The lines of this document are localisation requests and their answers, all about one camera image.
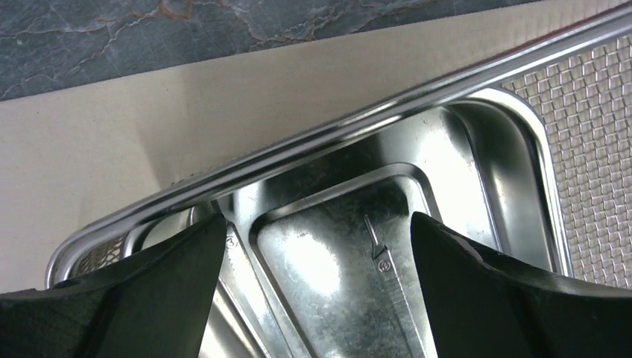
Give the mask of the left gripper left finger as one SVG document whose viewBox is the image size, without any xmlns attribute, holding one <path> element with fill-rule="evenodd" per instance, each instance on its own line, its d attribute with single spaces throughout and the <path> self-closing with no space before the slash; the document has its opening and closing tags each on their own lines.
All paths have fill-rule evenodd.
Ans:
<svg viewBox="0 0 632 358">
<path fill-rule="evenodd" d="M 196 357 L 218 283 L 220 214 L 50 289 L 1 296 L 3 357 Z"/>
</svg>

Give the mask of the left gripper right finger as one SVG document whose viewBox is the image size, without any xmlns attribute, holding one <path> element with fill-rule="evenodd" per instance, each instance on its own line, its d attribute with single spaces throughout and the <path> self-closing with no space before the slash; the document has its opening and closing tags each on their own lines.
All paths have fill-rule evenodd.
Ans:
<svg viewBox="0 0 632 358">
<path fill-rule="evenodd" d="M 440 357 L 629 357 L 631 291 L 555 274 L 423 213 L 411 247 Z"/>
</svg>

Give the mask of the stainless steel tray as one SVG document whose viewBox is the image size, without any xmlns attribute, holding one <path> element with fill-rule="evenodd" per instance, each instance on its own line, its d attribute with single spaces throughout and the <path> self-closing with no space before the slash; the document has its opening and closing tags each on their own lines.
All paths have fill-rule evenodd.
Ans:
<svg viewBox="0 0 632 358">
<path fill-rule="evenodd" d="M 415 212 L 519 260 L 569 276 L 544 125 L 492 88 L 403 119 L 270 178 L 127 235 L 128 257 L 223 213 L 249 256 L 292 357 L 411 357 L 371 258 L 364 223 Z M 261 357 L 220 277 L 202 357 Z"/>
</svg>

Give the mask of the beige cloth wrap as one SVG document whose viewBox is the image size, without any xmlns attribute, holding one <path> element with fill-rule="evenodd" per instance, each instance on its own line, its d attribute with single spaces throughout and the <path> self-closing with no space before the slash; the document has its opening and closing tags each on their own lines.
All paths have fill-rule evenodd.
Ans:
<svg viewBox="0 0 632 358">
<path fill-rule="evenodd" d="M 616 6 L 539 1 L 1 103 L 1 290 L 174 182 Z"/>
</svg>

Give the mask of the wire mesh steel basket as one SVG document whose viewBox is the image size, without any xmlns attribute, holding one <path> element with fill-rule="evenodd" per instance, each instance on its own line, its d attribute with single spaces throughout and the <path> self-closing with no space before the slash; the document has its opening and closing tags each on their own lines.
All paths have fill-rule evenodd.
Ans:
<svg viewBox="0 0 632 358">
<path fill-rule="evenodd" d="M 494 86 L 534 105 L 543 117 L 553 159 L 553 180 L 563 184 L 564 212 L 572 228 L 600 221 L 595 205 L 622 188 L 631 170 L 631 5 L 512 48 L 488 60 L 407 90 L 357 113 L 312 128 L 218 169 L 182 180 L 72 234 L 54 252 L 45 286 L 67 280 L 75 262 L 93 248 L 152 219 L 266 178 L 291 164 L 402 121 L 413 112 L 448 104 Z"/>
</svg>

